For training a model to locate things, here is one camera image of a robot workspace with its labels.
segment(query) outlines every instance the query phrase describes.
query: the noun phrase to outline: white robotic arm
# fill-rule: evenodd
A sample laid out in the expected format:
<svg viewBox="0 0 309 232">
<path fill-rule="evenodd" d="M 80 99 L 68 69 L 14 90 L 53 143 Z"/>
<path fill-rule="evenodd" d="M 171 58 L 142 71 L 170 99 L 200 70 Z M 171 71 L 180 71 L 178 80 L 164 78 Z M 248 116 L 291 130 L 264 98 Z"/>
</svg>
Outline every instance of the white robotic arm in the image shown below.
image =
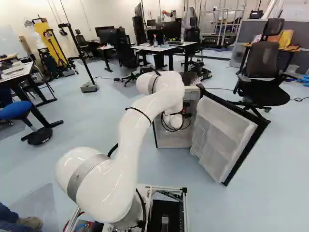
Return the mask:
<svg viewBox="0 0 309 232">
<path fill-rule="evenodd" d="M 184 96 L 179 73 L 148 72 L 138 78 L 136 86 L 150 95 L 136 100 L 120 121 L 114 158 L 78 147 L 56 165 L 60 187 L 96 221 L 115 223 L 129 212 L 137 187 L 140 146 L 154 118 L 165 112 L 166 123 L 174 128 L 182 124 L 182 116 L 177 114 L 183 109 Z"/>
</svg>

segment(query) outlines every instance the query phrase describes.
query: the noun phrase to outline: blue stool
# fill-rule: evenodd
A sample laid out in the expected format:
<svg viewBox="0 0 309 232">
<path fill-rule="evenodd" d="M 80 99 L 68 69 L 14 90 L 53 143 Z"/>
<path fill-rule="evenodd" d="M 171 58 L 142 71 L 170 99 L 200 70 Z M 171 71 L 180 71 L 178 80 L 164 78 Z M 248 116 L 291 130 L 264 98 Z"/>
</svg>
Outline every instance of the blue stool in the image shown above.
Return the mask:
<svg viewBox="0 0 309 232">
<path fill-rule="evenodd" d="M 32 103 L 29 101 L 17 101 L 7 105 L 0 111 L 0 119 L 2 120 L 23 120 L 24 123 L 29 126 L 33 132 L 26 135 L 21 141 L 28 140 L 30 145 L 39 145 L 46 143 L 53 135 L 51 128 L 35 129 L 32 123 L 27 119 L 32 108 Z"/>
</svg>

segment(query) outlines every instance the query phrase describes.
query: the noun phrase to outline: person's leg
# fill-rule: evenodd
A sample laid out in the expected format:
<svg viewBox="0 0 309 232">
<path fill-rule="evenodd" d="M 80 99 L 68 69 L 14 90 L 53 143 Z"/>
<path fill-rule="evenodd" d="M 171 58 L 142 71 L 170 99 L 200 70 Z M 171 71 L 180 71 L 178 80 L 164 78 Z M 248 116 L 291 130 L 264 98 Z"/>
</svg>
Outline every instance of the person's leg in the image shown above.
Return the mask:
<svg viewBox="0 0 309 232">
<path fill-rule="evenodd" d="M 9 88 L 0 88 L 0 109 L 5 106 L 13 103 L 11 89 Z"/>
<path fill-rule="evenodd" d="M 8 207 L 0 202 L 0 221 L 16 223 L 18 219 L 19 216 L 17 213 L 12 212 Z"/>
<path fill-rule="evenodd" d="M 35 232 L 35 229 L 16 223 L 0 221 L 0 232 Z"/>
<path fill-rule="evenodd" d="M 17 213 L 0 203 L 0 230 L 14 228 L 16 232 L 33 232 L 41 230 L 43 222 L 37 217 L 20 218 Z"/>
</svg>

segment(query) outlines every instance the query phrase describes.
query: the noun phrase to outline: tripod stand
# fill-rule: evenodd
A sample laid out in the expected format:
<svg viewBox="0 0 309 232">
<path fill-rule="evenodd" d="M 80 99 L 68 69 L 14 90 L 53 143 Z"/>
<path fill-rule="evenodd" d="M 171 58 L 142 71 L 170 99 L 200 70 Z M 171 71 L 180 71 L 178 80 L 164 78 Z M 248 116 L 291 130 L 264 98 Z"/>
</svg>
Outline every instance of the tripod stand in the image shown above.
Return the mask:
<svg viewBox="0 0 309 232">
<path fill-rule="evenodd" d="M 97 90 L 99 89 L 99 86 L 97 85 L 97 83 L 96 83 L 96 82 L 94 81 L 94 79 L 92 78 L 91 72 L 90 72 L 90 70 L 89 70 L 89 68 L 88 68 L 88 66 L 87 66 L 86 61 L 85 61 L 86 58 L 84 57 L 84 54 L 82 53 L 82 51 L 81 51 L 79 45 L 77 44 L 76 38 L 75 38 L 74 33 L 73 33 L 73 31 L 72 31 L 71 24 L 70 24 L 70 23 L 62 23 L 62 24 L 59 24 L 58 27 L 59 27 L 60 29 L 62 29 L 62 28 L 69 28 L 70 34 L 71 34 L 71 36 L 72 36 L 72 38 L 73 38 L 73 41 L 74 41 L 75 46 L 76 46 L 76 48 L 77 48 L 77 51 L 78 51 L 78 53 L 79 53 L 79 56 L 78 56 L 78 57 L 71 57 L 71 58 L 69 58 L 69 59 L 70 59 L 71 61 L 74 60 L 74 59 L 81 59 L 82 62 L 83 62 L 83 65 L 85 66 L 86 71 L 87 71 L 87 73 L 88 73 L 88 75 L 89 75 L 90 81 L 87 82 L 87 83 L 85 83 L 85 84 L 83 84 L 83 85 L 81 86 L 81 91 L 82 91 L 83 93 L 87 93 L 87 92 L 97 92 Z"/>
</svg>

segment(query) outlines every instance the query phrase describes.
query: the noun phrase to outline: jeans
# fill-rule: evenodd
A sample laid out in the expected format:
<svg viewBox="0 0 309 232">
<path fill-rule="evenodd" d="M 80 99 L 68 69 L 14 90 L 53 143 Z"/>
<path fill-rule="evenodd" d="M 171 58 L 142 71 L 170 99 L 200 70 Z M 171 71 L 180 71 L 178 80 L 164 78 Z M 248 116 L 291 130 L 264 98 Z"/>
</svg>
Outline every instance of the jeans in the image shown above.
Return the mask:
<svg viewBox="0 0 309 232">
<path fill-rule="evenodd" d="M 0 232 L 35 232 L 28 226 L 16 224 L 19 216 L 0 202 Z"/>
<path fill-rule="evenodd" d="M 13 103 L 11 90 L 9 88 L 0 87 L 0 108 L 4 108 L 11 103 Z"/>
</svg>

